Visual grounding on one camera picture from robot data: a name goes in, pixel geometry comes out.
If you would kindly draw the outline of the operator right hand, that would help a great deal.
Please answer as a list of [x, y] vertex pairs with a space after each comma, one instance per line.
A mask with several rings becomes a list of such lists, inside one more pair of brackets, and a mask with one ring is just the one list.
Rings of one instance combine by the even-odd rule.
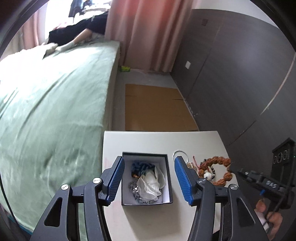
[[269, 212], [266, 217], [264, 217], [264, 212], [266, 210], [266, 204], [264, 203], [263, 199], [260, 199], [256, 206], [255, 206], [255, 213], [258, 216], [261, 224], [263, 227], [266, 227], [267, 225], [264, 225], [264, 220], [268, 220], [269, 223], [273, 224], [273, 228], [271, 229], [270, 233], [267, 235], [269, 240], [273, 240], [275, 238], [275, 235], [278, 233], [278, 230], [280, 229], [280, 226], [283, 221], [283, 217], [279, 212]]

